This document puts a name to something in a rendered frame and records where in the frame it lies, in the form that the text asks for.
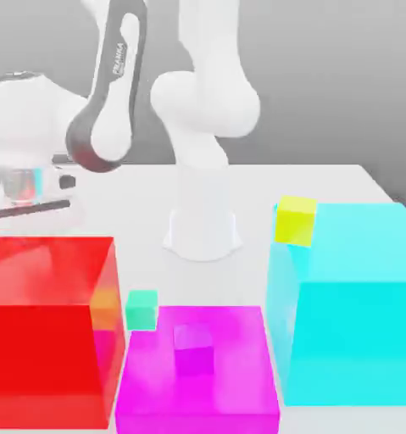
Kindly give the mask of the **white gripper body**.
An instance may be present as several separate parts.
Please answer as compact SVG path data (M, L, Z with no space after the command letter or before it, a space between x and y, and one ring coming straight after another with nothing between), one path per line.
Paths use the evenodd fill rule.
M0 236L51 235L67 230L75 219L69 199L0 209Z

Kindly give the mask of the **small green cube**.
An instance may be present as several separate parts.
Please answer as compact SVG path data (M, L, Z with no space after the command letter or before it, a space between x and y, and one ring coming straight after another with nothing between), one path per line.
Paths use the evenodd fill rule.
M159 298L156 290L130 290L125 304L127 330L154 331L158 312Z

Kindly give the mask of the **small magenta cube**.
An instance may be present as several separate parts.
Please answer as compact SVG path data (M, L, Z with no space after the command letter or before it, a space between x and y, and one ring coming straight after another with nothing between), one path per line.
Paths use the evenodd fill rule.
M175 325L173 330L175 371L179 376L212 375L214 343L205 323Z

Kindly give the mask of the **small yellow cube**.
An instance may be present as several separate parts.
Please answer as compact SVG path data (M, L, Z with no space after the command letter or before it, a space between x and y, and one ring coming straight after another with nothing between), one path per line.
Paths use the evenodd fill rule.
M276 207L274 241L310 247L316 212L316 199L282 196Z

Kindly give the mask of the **large red box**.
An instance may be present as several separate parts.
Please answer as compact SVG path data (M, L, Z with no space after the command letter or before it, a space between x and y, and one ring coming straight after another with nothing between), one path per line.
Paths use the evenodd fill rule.
M0 237L0 429L108 427L124 352L112 237Z

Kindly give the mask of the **large magenta box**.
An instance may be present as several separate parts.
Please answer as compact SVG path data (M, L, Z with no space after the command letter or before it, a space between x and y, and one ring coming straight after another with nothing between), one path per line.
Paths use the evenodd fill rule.
M212 375L175 371L174 326L205 323ZM115 406L117 434L279 434L280 409L259 306L162 306L134 331Z

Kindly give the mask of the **large cyan box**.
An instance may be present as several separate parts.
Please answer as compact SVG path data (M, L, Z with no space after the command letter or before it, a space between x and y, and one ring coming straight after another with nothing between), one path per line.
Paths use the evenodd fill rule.
M322 203L272 242L266 318L287 406L406 406L406 208Z

